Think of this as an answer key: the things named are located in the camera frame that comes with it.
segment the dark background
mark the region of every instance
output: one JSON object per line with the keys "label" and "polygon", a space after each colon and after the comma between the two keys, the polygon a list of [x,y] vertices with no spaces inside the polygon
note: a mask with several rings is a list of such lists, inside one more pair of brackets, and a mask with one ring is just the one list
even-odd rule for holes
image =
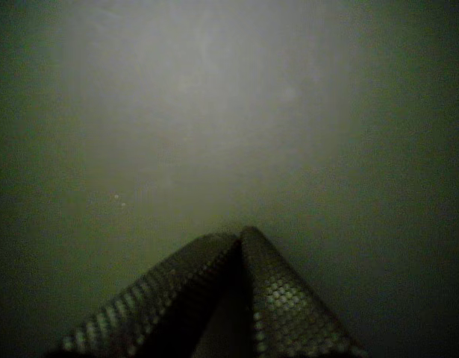
{"label": "dark background", "polygon": [[0,357],[245,224],[374,357],[459,357],[459,4],[0,1]]}

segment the dimpled rubber surface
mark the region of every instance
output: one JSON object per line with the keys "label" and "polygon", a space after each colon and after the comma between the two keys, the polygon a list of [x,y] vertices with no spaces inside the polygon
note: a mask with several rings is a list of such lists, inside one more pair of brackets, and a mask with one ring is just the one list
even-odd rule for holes
{"label": "dimpled rubber surface", "polygon": [[236,236],[195,239],[104,305],[47,356],[188,357],[239,259]]}
{"label": "dimpled rubber surface", "polygon": [[368,357],[258,229],[241,240],[256,357]]}

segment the textured gripper pad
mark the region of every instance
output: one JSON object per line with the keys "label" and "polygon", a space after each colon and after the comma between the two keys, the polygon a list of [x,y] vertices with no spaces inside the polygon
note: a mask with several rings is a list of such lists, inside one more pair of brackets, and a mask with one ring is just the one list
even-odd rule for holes
{"label": "textured gripper pad", "polygon": [[241,240],[256,357],[368,357],[258,229]]}
{"label": "textured gripper pad", "polygon": [[194,240],[64,337],[48,357],[188,357],[239,259],[236,236]]}

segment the white surface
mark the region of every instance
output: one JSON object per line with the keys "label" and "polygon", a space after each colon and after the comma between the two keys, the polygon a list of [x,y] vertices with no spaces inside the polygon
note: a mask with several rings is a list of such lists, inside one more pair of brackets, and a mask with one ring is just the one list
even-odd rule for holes
{"label": "white surface", "polygon": [[0,7],[0,356],[253,224],[374,357],[456,357],[459,10],[221,2]]}

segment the gray wall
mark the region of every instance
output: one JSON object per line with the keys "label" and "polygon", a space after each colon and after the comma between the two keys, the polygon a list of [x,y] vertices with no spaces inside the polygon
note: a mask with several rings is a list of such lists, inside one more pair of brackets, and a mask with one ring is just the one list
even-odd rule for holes
{"label": "gray wall", "polygon": [[374,357],[459,357],[458,5],[1,1],[1,357],[244,224]]}

